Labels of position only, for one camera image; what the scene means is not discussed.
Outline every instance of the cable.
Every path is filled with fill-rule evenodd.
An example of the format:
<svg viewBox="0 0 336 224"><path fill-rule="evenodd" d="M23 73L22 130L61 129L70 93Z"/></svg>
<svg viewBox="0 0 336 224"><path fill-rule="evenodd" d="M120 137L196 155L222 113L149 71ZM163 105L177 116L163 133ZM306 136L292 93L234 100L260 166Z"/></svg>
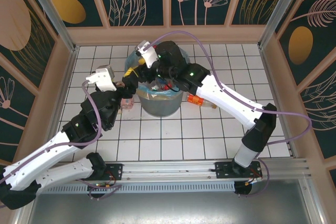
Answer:
<svg viewBox="0 0 336 224"><path fill-rule="evenodd" d="M223 92L225 92L229 97L231 97L232 99L236 100L237 102L240 102L242 105L248 107L249 109L251 110L254 110L254 111L258 111L258 112L261 112L261 113L267 113L267 114L279 114L279 115L295 115L295 116L300 116L302 118L305 118L307 121L308 121L308 126L307 128L302 132L300 133L299 135L297 136L294 136L294 137L290 137L288 139L284 139L284 140L277 140L277 141L273 141L273 142L270 142L270 143L267 143L267 145L271 145L271 144L278 144L278 143L284 143L284 142L290 142L290 141L294 141L300 137L302 137L303 135L305 135L311 128L312 128L312 120L306 116L306 115L303 115L303 114L300 114L300 113L295 113L295 112L282 112L282 111L272 111L272 110L262 110L262 109L258 109L258 108L255 108L254 106L242 101L241 99L239 99L238 97L235 97L233 94L231 94L229 91L227 91L226 89L223 88L222 86L222 83L220 82L219 78L218 78L218 75L216 73L216 70L214 68L214 65L210 59L210 56L208 55L207 51L205 50L204 46L202 45L202 43L200 42L199 39L197 39L194 35L192 35L191 33L188 33L186 31L171 31L169 33L166 33L162 36L160 36L158 39L156 39L155 41L151 42L148 46L146 46L144 48L144 51L146 51L148 48L150 48L151 46L153 46L155 43L157 43L159 40L163 39L164 37L168 36L168 35L172 35L172 34L186 34L186 35L189 35L190 37L192 37L198 44L199 46L201 47L201 49L203 50L206 58L208 59L208 62L211 66L211 69L213 71L213 75L215 77L215 80L218 84L218 86L221 88L221 90Z"/></svg>
<svg viewBox="0 0 336 224"><path fill-rule="evenodd" d="M174 91L174 92L176 92L176 93L178 93L180 90L174 90L174 89L172 89L171 87L169 87L169 85L168 84L165 84L166 85L166 87L167 88L169 88L171 91Z"/></svg>
<svg viewBox="0 0 336 224"><path fill-rule="evenodd" d="M174 92L179 92L180 91L180 89L178 89L178 90L174 90L174 89L172 89L171 87L169 87L169 85L167 84L167 81L166 80L164 80L164 79L162 79L161 77L158 77L160 80L162 80L162 81L164 81L165 83L165 85L167 86L167 88L169 88L171 91L174 91Z"/></svg>
<svg viewBox="0 0 336 224"><path fill-rule="evenodd" d="M260 191L257 192L257 193L254 193L254 194L247 194L247 195L242 195L242 196L245 196L245 197L254 197L254 196L260 195L260 194L261 194L263 191L265 191L265 190L267 189L267 187L268 187L268 184L269 184L269 169L268 169L266 163L265 163L263 160L261 160L261 159L259 159L259 158L257 158L257 160L260 161L260 162L264 165L264 167L265 167L265 169L266 169L266 173L267 173L266 185L263 187L262 190L260 190Z"/></svg>
<svg viewBox="0 0 336 224"><path fill-rule="evenodd" d="M89 81L85 81L83 82L82 84L82 89L84 91L84 93L86 94L86 96L88 97L92 107L93 107L93 110L95 111L95 115L97 117L97 122L98 122L98 129L97 129L97 135L96 137L91 140L90 142L87 142L87 143L60 143L60 144L54 144L50 147L47 147L45 148L44 150L36 153L34 156L30 157L29 159L27 159L26 161L22 162L22 164L20 164L18 167L16 167L14 170L12 170L11 173L9 173L8 175L4 176L4 178L2 178L0 180L0 185L6 181L8 178L10 178L11 176L13 176L14 174L16 174L22 167L24 167L25 165L27 165L29 162L31 162L32 160L36 159L38 156L42 155L44 152L49 152L51 149L53 148L56 148L56 147L59 147L59 146L63 146L63 145L69 145L69 146L87 146L87 145L90 145L94 142L96 142L98 140L98 138L100 138L100 135L101 135L101 118L100 118L100 115L99 115L99 111L98 111L98 108L94 102L94 100L92 99L90 93L86 90L86 84L88 84Z"/></svg>
<svg viewBox="0 0 336 224"><path fill-rule="evenodd" d="M84 184L86 184L87 186L90 186L92 187L91 190L89 191L89 196L92 200L102 200L102 199L105 199L107 197L110 197L112 194L114 194L116 191L118 191L120 188L121 188L121 185L116 185L116 186L110 186L110 187L106 187L106 186L96 186L96 185L93 185L93 184L90 184L82 179L77 179L77 181L79 182L82 182ZM91 193L93 191L93 189L114 189L112 192L108 193L108 194L104 194L103 196L99 197L99 198L94 198L92 197Z"/></svg>
<svg viewBox="0 0 336 224"><path fill-rule="evenodd" d="M252 168L250 168L250 170L251 170L251 172L253 172L253 173L254 173L254 175L256 175L257 177L259 177L259 178L261 177L261 176L260 176L259 174L257 174L257 173L256 173L256 171L255 171L255 170L253 170Z"/></svg>
<svg viewBox="0 0 336 224"><path fill-rule="evenodd" d="M114 186L116 184L116 182L117 182L117 180L115 179L114 175L110 171L107 171L106 174L110 175L110 179L111 180L110 180L109 184L113 180L113 184L112 185L110 184L110 186Z"/></svg>

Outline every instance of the trash bin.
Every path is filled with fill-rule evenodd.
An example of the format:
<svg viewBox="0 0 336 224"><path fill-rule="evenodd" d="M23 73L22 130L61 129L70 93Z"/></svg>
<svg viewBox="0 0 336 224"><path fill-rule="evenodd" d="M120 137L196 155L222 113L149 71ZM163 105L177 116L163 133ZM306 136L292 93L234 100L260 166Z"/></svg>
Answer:
<svg viewBox="0 0 336 224"><path fill-rule="evenodd" d="M187 63L190 63L188 54L181 48L180 51ZM135 51L133 51L126 59L125 72L131 67L134 68L138 66L138 60L139 57ZM148 83L139 83L139 87L136 91L143 109L146 110L148 114L158 117L169 116L178 110L182 102L183 91L154 91L149 87L150 85L148 85ZM173 86L172 89L178 90L178 87Z"/></svg>

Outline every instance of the orange object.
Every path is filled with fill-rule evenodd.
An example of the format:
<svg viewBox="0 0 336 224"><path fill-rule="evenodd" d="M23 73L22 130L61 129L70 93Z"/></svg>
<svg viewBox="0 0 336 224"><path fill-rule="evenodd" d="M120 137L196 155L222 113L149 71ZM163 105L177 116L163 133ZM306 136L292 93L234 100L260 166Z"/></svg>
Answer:
<svg viewBox="0 0 336 224"><path fill-rule="evenodd" d="M203 98L200 98L193 94L189 94L188 97L186 98L186 101L190 103L194 103L198 106L209 107L213 109L217 108L217 105L213 104L212 102L204 100Z"/></svg>
<svg viewBox="0 0 336 224"><path fill-rule="evenodd" d="M202 106L202 104L204 102L204 99L200 98L196 95L190 94L187 98L187 102L191 102L191 103L197 104L199 106Z"/></svg>

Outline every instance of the grid floor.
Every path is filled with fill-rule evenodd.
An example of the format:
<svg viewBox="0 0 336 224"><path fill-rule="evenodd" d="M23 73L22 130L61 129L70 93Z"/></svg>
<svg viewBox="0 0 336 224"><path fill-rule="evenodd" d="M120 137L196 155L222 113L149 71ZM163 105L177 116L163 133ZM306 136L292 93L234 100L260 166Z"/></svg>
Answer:
<svg viewBox="0 0 336 224"><path fill-rule="evenodd" d="M179 45L191 62L206 68L210 65L199 45ZM204 45L222 82L243 96L263 105L273 101L257 45ZM80 47L73 70L59 130L79 113L85 99L81 84L98 66L111 64L115 80L121 80L126 57L134 46ZM88 85L94 92L94 86ZM186 159L233 158L241 144L245 129L222 109L199 107L182 102L180 108L166 118L155 118L134 97L134 107L118 115L114 128L103 132L98 142L87 146L64 162L76 161L90 152L98 152L106 162L159 161ZM284 139L279 119L270 141ZM289 157L286 143L266 147L260 157Z"/></svg>

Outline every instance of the metal sheet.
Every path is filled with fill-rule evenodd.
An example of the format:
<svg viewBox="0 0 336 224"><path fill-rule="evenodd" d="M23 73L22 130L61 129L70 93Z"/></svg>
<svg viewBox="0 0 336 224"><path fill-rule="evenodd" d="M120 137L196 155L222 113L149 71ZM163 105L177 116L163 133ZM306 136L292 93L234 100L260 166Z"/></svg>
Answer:
<svg viewBox="0 0 336 224"><path fill-rule="evenodd" d="M232 192L115 194L102 201L86 195L41 195L31 224L310 223L297 180L272 180L255 198Z"/></svg>

